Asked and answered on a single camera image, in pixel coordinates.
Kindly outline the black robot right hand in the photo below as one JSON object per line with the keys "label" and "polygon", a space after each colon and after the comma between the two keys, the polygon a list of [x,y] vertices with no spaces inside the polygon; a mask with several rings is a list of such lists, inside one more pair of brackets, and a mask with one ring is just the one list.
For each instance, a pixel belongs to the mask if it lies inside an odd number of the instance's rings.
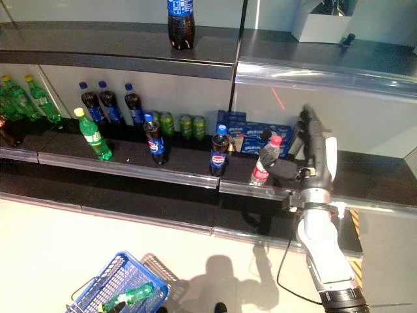
{"label": "black robot right hand", "polygon": [[259,160],[264,169],[274,178],[298,181],[300,188],[322,188],[331,190],[332,174],[328,169],[324,127],[314,109],[303,105],[298,119],[298,138],[302,140],[304,161],[276,159],[262,148]]}

